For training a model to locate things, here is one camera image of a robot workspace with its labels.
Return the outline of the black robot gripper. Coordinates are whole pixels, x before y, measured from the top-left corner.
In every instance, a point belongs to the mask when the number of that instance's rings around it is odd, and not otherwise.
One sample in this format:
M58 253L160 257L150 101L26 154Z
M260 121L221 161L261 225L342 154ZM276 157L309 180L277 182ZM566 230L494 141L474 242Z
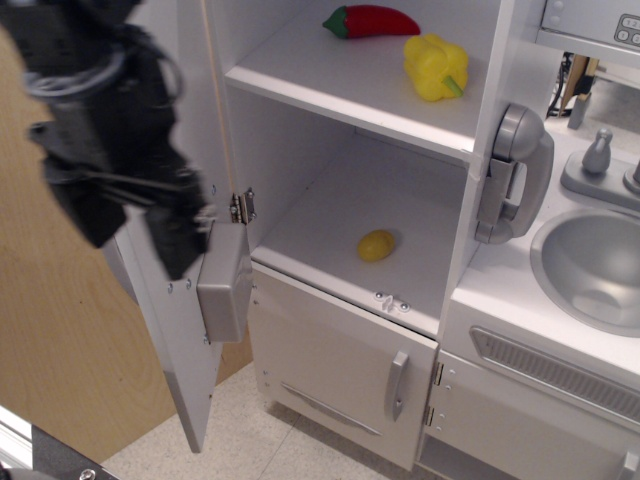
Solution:
M159 49L114 49L86 69L30 66L27 91L53 116L30 137L85 239L104 245L124 225L124 207L136 206L167 277L183 278L208 251L215 206L204 205L197 173L170 141L182 92L175 63Z

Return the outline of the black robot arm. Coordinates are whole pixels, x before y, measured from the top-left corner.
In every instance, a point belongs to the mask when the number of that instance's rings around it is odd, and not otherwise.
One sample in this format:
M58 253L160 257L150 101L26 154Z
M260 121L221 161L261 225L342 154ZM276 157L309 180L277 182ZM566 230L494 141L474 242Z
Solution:
M169 278L207 249L210 216L198 174L173 148L179 73L128 18L132 1L5 1L1 24L24 65L23 85L51 120L32 125L44 178L95 247L141 208Z

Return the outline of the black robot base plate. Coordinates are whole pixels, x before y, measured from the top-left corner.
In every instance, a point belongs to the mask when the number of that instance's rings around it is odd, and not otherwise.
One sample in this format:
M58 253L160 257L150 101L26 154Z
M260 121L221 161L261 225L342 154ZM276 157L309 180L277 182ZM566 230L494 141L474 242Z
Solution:
M2 479L114 480L102 465L28 425L19 431L1 424Z

